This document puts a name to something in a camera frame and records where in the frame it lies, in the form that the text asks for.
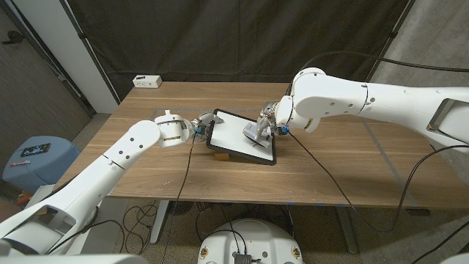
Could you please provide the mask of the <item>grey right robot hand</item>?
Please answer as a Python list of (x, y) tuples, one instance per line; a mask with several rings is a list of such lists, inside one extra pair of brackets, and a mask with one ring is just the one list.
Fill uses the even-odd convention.
[(259, 113), (256, 121), (254, 139), (260, 140), (262, 132), (270, 127), (271, 131), (280, 136), (287, 135), (289, 129), (287, 123), (291, 116), (292, 103), (268, 101)]

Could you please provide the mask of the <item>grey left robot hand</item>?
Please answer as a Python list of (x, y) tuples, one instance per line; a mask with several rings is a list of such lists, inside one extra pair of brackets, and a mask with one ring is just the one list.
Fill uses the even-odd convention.
[(212, 130), (214, 124), (221, 124), (224, 121), (216, 114), (205, 112), (198, 118), (191, 121), (193, 126), (193, 137), (197, 142), (203, 142), (207, 139), (208, 133)]

